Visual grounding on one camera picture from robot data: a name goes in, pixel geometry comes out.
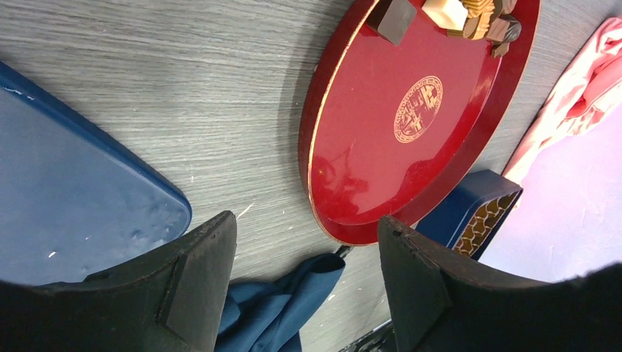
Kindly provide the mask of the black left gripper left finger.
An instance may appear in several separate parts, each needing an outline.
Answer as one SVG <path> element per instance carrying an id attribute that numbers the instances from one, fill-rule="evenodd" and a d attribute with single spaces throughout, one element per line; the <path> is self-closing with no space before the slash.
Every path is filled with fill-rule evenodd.
<path id="1" fill-rule="evenodd" d="M 236 250 L 226 210 L 82 282 L 1 284 L 3 351 L 212 351 Z"/>

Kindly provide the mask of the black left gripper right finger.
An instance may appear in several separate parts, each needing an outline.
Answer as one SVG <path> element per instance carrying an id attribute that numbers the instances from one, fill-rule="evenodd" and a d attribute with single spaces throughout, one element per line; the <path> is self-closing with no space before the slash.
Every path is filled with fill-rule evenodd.
<path id="1" fill-rule="evenodd" d="M 454 252 L 391 216 L 378 223 L 399 351 L 619 351 L 621 265 L 547 283 Z"/>

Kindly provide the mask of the blue tin lid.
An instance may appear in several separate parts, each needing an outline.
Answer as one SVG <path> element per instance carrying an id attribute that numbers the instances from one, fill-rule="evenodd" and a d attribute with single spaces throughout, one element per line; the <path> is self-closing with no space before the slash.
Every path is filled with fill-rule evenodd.
<path id="1" fill-rule="evenodd" d="M 183 192 L 128 148 L 1 66 L 1 280 L 81 282 L 182 236 Z"/>

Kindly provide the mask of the red round tray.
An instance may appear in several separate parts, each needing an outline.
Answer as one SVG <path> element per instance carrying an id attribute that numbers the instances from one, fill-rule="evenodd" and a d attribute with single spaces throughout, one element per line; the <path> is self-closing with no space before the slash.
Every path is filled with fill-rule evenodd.
<path id="1" fill-rule="evenodd" d="M 541 4 L 518 1 L 522 32 L 501 57 L 485 40 L 451 37 L 417 14 L 398 46 L 355 1 L 312 77 L 299 129 L 299 170 L 313 216 L 334 240 L 377 241 L 379 220 L 412 225 L 464 178 L 513 99 Z"/>

